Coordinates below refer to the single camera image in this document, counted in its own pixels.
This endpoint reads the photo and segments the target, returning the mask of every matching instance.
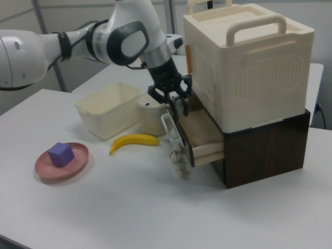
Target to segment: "open drawer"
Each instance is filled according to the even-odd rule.
[[[174,129],[192,167],[224,158],[224,136],[195,94],[189,100],[188,116],[181,116]]]

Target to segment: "pink plate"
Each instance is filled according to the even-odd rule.
[[[79,143],[69,144],[74,152],[75,158],[70,161],[65,167],[57,167],[53,165],[51,158],[48,155],[48,150],[45,151],[37,159],[35,163],[35,171],[42,178],[47,179],[61,179],[71,176],[81,170],[89,159],[88,148]]]

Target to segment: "white plastic basket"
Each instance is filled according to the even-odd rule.
[[[193,90],[223,132],[305,112],[314,30],[256,4],[184,15]]]
[[[139,121],[136,103],[142,91],[115,82],[75,103],[83,124],[94,135],[108,139]]]

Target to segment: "purple cube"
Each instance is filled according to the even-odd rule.
[[[58,167],[65,167],[74,159],[74,153],[69,144],[57,143],[48,150],[52,163]]]

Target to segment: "yellow banana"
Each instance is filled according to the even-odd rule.
[[[145,135],[145,134],[129,134],[118,137],[112,143],[109,153],[112,154],[118,148],[127,144],[142,144],[155,146],[159,144],[159,140],[155,136]]]

